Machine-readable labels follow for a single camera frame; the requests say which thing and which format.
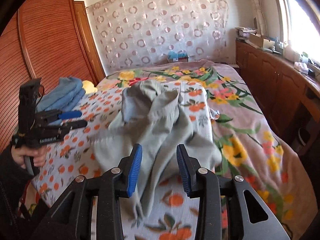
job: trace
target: bed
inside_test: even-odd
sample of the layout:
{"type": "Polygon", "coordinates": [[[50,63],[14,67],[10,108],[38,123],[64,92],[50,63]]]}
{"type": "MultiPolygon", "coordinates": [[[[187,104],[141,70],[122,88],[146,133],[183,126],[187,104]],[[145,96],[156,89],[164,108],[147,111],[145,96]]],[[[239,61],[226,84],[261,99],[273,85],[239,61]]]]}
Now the bed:
{"type": "MultiPolygon", "coordinates": [[[[211,122],[210,131],[206,128],[205,132],[212,132],[212,139],[222,153],[222,163],[215,167],[215,173],[225,177],[241,174],[267,203],[290,238],[299,239],[317,213],[306,171],[297,154],[271,131],[237,72],[228,65],[207,60],[117,71],[103,79],[97,86],[98,92],[85,96],[76,107],[88,126],[47,147],[46,163],[22,200],[29,212],[32,213],[40,197],[51,206],[76,176],[101,175],[90,147],[91,138],[108,127],[121,110],[122,90],[150,78],[180,87],[185,95],[183,107],[195,129],[204,129],[211,122]],[[201,86],[206,90],[207,101],[197,97],[197,93],[205,94],[201,86]],[[219,119],[210,120],[207,105],[220,112],[219,119]]],[[[227,237],[224,198],[221,202],[227,237]]],[[[199,200],[187,198],[179,176],[159,183],[154,203],[147,220],[133,220],[122,213],[126,239],[194,239],[199,200]]]]}

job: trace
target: box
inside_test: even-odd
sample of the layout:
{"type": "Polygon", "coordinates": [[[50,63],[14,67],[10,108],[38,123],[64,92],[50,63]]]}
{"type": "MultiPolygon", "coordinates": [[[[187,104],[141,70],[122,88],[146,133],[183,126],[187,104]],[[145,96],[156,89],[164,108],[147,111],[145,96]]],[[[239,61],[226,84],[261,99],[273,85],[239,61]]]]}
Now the box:
{"type": "Polygon", "coordinates": [[[175,53],[170,51],[167,57],[168,63],[173,62],[188,62],[188,54],[187,53],[175,53]]]}
{"type": "Polygon", "coordinates": [[[275,45],[274,41],[269,40],[266,36],[261,36],[260,34],[250,33],[249,41],[259,46],[260,48],[269,49],[271,46],[275,45]]]}

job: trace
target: slatted wooden door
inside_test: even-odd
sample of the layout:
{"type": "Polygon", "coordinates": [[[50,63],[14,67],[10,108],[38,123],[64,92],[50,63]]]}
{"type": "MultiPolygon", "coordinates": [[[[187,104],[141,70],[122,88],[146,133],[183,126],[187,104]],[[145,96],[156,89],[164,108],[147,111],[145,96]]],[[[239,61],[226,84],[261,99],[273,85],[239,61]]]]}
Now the slatted wooden door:
{"type": "Polygon", "coordinates": [[[97,83],[76,23],[73,0],[27,0],[20,8],[30,61],[46,91],[59,77],[97,83]]]}
{"type": "Polygon", "coordinates": [[[18,123],[19,87],[28,80],[15,14],[0,37],[0,152],[18,123]]]}

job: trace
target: hand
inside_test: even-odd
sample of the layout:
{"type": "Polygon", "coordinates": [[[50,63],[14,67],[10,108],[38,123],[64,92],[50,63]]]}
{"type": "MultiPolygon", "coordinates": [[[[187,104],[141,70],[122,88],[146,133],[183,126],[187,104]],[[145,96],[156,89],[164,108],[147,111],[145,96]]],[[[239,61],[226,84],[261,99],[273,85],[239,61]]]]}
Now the hand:
{"type": "Polygon", "coordinates": [[[42,167],[45,162],[46,150],[46,146],[42,146],[39,149],[30,149],[24,145],[21,148],[16,149],[14,146],[12,146],[11,155],[13,160],[23,169],[26,168],[23,159],[24,156],[33,157],[34,166],[42,167]]]}

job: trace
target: wardrobe door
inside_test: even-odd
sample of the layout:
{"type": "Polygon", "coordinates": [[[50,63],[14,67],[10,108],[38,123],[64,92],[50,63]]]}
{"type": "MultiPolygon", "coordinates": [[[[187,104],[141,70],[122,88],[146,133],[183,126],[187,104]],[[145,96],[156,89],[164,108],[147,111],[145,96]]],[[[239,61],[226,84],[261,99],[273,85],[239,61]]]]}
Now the wardrobe door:
{"type": "Polygon", "coordinates": [[[47,92],[59,77],[97,83],[81,41],[73,0],[26,0],[20,16],[31,64],[47,92]]]}
{"type": "Polygon", "coordinates": [[[89,58],[91,67],[97,78],[97,81],[100,82],[102,79],[106,77],[99,55],[96,48],[96,44],[94,43],[94,39],[92,36],[91,28],[89,25],[87,12],[85,10],[83,1],[74,1],[75,11],[76,11],[76,19],[79,28],[79,32],[82,38],[82,42],[89,58]]]}
{"type": "Polygon", "coordinates": [[[17,14],[0,37],[0,152],[18,124],[20,85],[30,80],[20,48],[17,14]]]}

